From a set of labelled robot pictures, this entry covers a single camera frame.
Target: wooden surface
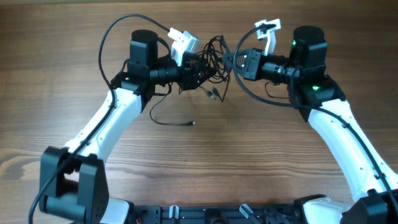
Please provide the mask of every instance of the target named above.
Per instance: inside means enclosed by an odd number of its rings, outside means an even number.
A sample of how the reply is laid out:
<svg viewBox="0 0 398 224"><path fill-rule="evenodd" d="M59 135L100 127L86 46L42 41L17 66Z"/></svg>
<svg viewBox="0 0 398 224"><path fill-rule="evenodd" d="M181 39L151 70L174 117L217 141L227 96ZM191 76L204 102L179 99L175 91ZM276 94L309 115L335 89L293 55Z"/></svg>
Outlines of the wooden surface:
<svg viewBox="0 0 398 224"><path fill-rule="evenodd" d="M107 89L98 70L98 46L110 23L130 12L189 30L201 40L200 47L224 34L232 49L254 22L281 18L283 29L277 32L275 53L284 55L289 53L296 27L322 27L329 43L327 72L346 93L375 148L397 171L397 5L346 2L0 7L0 223L26 223L39 188L41 153L49 145L62 146L73 138L102 104ZM108 78L128 57L130 33L136 29L152 29L168 39L164 31L141 19L120 22L104 47ZM264 44L252 37L244 47ZM264 82L247 85L265 95ZM281 86L270 91L286 94ZM223 104L209 99L203 90L179 96L174 89L155 112L162 121L195 120L197 125L191 128L153 123L148 112L156 101L154 97L127 128L106 164L113 197L138 205L239 205L292 202L323 193L351 202L338 164L298 111L255 101L235 80ZM35 220L65 223L39 211Z"/></svg>

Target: white bracket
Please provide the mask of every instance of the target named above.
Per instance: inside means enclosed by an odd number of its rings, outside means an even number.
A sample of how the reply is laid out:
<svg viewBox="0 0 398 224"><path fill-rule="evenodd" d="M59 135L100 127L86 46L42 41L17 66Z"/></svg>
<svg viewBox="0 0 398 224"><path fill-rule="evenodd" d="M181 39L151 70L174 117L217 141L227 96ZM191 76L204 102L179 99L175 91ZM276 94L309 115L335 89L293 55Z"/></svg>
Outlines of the white bracket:
<svg viewBox="0 0 398 224"><path fill-rule="evenodd" d="M266 32L263 30L257 30L257 39L258 40L267 40L266 49L264 51L264 55L271 55L274 53L275 45L276 45L276 37L275 30L281 29L280 19L274 19L273 21L268 21L266 19L256 22L254 25L259 27L263 24L275 24L276 26L270 29L267 29Z"/></svg>
<svg viewBox="0 0 398 224"><path fill-rule="evenodd" d="M167 34L168 37L174 40L171 49L171 57L174 59L178 66L182 65L182 55L184 52L194 53L196 50L199 40L191 35L188 31L181 33L179 30L170 28L170 32Z"/></svg>

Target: white plastic part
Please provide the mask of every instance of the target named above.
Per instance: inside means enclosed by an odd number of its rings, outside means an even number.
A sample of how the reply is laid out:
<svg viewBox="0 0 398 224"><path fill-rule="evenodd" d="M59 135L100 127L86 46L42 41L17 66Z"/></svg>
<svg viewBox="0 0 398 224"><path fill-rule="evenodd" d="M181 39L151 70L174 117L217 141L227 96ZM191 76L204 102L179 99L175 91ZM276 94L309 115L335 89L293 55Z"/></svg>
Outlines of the white plastic part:
<svg viewBox="0 0 398 224"><path fill-rule="evenodd" d="M170 28L170 32L167 35L174 40L171 49L172 59L176 61L178 66L181 66L184 52L194 53L199 40L188 31L181 33L174 28Z"/></svg>
<svg viewBox="0 0 398 224"><path fill-rule="evenodd" d="M259 27L263 24L275 24L274 28L267 29L264 33L262 30L257 30L257 39L259 40L267 40L266 49L264 51L264 55L271 55L274 53L275 45L276 45L276 37L275 30L279 30L282 28L280 24L280 19L274 19L273 21L268 21L266 19L256 22L254 25Z"/></svg>
<svg viewBox="0 0 398 224"><path fill-rule="evenodd" d="M89 145L86 145L78 153L78 155L85 157L90 154L95 154L98 156L98 159L102 159L104 161L104 164L123 131L129 126L131 121L138 117L142 110L141 96L137 96L132 91L122 88L117 88L114 90L114 93L116 96L116 107L112 110L102 127L100 127L91 138ZM74 139L68 141L64 145L64 147L69 148L68 152L72 153L87 137L87 135L89 135L89 133L104 117L111 105L111 102L112 95L109 91L105 102L88 122L85 128L81 130Z"/></svg>
<svg viewBox="0 0 398 224"><path fill-rule="evenodd" d="M398 188L397 174L384 162L363 133L354 119L349 108L349 103L336 99L323 102L322 105L323 109L337 114L353 127L365 142L370 153L380 167L380 170L385 173L386 180L391 189ZM375 189L379 193L386 191L381 180L375 178L377 173L364 149L351 131L344 128L341 122L317 110L311 110L308 122L323 138L337 160L337 163L346 177L354 202L361 197L368 196L367 191L370 189Z"/></svg>
<svg viewBox="0 0 398 224"><path fill-rule="evenodd" d="M108 201L104 216L100 223L106 224L124 224L129 215L130 205L128 202L120 199L111 198Z"/></svg>
<svg viewBox="0 0 398 224"><path fill-rule="evenodd" d="M339 224L341 214L350 208L350 204L334 202L330 198L310 200L303 206L308 224Z"/></svg>

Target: brown tabletop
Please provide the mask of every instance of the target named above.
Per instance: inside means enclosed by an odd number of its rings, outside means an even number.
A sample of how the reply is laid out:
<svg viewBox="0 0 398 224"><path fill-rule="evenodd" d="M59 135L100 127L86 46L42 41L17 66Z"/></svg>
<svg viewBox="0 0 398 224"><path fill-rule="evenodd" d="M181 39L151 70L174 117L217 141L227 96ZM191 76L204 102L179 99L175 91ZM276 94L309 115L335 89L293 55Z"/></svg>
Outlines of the brown tabletop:
<svg viewBox="0 0 398 224"><path fill-rule="evenodd" d="M288 55L293 30L321 27L328 41L326 72L385 161L398 170L398 14L393 1L177 1L0 7L0 223L26 223L39 188L47 146L74 138L105 99L98 47L106 28L127 13L188 30L199 48L224 34L234 49L261 19L280 18L275 54ZM151 29L142 19L121 21L104 47L112 78L128 58L131 32ZM263 48L251 37L243 46ZM245 82L264 96L264 83ZM206 82L205 88L224 84ZM265 105L233 78L226 101L201 90L172 95L149 118L155 96L127 128L106 164L109 191L137 205L240 205L287 202L326 194L352 202L346 180L321 137L298 111ZM284 86L270 87L285 96ZM65 223L40 213L36 223Z"/></svg>

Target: robotic arm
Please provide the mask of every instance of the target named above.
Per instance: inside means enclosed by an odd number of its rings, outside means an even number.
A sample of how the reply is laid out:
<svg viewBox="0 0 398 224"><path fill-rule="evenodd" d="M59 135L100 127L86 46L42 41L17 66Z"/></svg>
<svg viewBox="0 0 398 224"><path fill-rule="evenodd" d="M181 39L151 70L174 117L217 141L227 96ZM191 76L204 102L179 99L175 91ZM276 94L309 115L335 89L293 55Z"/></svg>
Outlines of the robotic arm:
<svg viewBox="0 0 398 224"><path fill-rule="evenodd" d="M258 29L257 37L268 40L266 50L247 49L224 55L224 61L243 78L251 81L270 80L285 83L293 105L316 106L343 118L364 141L372 158L387 180L398 188L398 177L381 159L355 121L349 103L339 86L325 75L327 43L323 32L316 27L299 27L289 58L273 55L274 31L280 21L260 21L273 24L271 29ZM358 139L340 120L320 110L299 108L305 121L320 134L341 167L356 202L354 205L334 202L325 195L297 199L294 204L265 207L191 207L170 208L134 206L120 199L109 199L104 164L111 150L129 124L139 116L152 98L155 85L177 82L182 90L198 88L216 71L206 60L192 54L198 40L188 32L171 29L175 40L171 58L157 56L157 34L149 30L132 33L127 72L119 72L111 81L112 90L88 124L62 149L48 147L40 162L40 188L51 178L53 171L86 139L89 132L112 106L112 92L116 103L106 121L91 140L79 150L66 169L60 173L40 199L42 212L73 220L77 223L394 223L393 201L378 176L371 158ZM65 178L65 174L79 172L79 181Z"/></svg>

